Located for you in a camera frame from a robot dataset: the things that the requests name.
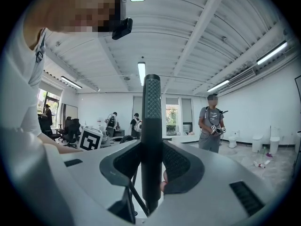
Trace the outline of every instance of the hand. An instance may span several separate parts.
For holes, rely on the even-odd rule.
[[[163,173],[163,178],[164,178],[164,181],[161,182],[161,184],[160,184],[160,189],[161,189],[162,192],[164,192],[164,187],[165,187],[165,185],[168,182],[167,181],[167,173],[166,173],[166,171]]]

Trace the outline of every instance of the gray pants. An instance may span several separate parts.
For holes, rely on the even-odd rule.
[[[213,136],[210,134],[201,133],[198,141],[198,147],[207,151],[218,153],[220,149],[221,136]]]
[[[109,137],[113,137],[113,134],[114,134],[114,129],[113,128],[110,128],[110,127],[107,127],[107,132],[109,134]]]

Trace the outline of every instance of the office chair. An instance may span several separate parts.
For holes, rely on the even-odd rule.
[[[64,129],[59,129],[57,132],[60,133],[62,136],[62,142],[64,141],[63,137],[68,134],[68,128],[72,124],[71,116],[67,116],[65,120]]]
[[[52,129],[50,127],[50,122],[46,116],[39,116],[39,124],[42,133],[48,136],[50,139],[54,140],[60,138],[60,134],[53,134]]]
[[[73,119],[72,124],[69,125],[68,134],[62,136],[63,140],[68,142],[66,146],[76,148],[76,144],[71,144],[71,143],[75,143],[79,139],[78,138],[79,128],[80,128],[79,120]]]

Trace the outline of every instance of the person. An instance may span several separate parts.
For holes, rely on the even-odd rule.
[[[131,136],[136,137],[137,139],[140,139],[140,133],[135,130],[135,125],[139,122],[139,114],[135,113],[134,118],[132,119],[130,125],[131,125]]]
[[[1,118],[0,126],[22,128],[24,132],[31,132],[42,143],[56,146],[59,153],[80,152],[78,149],[59,145],[40,130],[36,96],[45,60],[45,34],[47,29],[52,32],[77,33],[94,28],[94,31],[96,29],[107,35],[111,31],[112,23],[116,21],[115,8],[118,1],[120,2],[120,0],[35,0],[31,3],[16,24],[1,58],[1,67],[6,75],[11,75],[11,80],[19,79],[20,88],[15,90],[16,93],[26,92],[30,97],[26,98],[28,101],[26,106],[15,115],[18,120]],[[3,83],[5,87],[8,86],[10,83],[8,77],[2,80],[2,88]],[[9,113],[13,110],[11,105],[4,104],[8,103],[2,100],[5,97],[4,93],[1,93],[1,96],[3,103],[1,115],[11,114]]]
[[[220,148],[220,133],[215,133],[211,127],[214,125],[216,128],[225,127],[223,122],[222,112],[216,108],[218,98],[217,94],[212,94],[207,97],[208,107],[203,107],[199,114],[198,125],[202,128],[201,135],[198,141],[198,147],[204,150],[218,153]]]
[[[116,129],[116,127],[119,128],[117,112],[110,114],[108,118],[104,120],[104,122],[107,123],[106,131],[108,132],[108,136],[113,137],[114,130]]]
[[[52,113],[50,110],[50,106],[48,104],[45,105],[45,112],[43,113],[45,116],[47,116],[48,121],[50,125],[52,126]]]

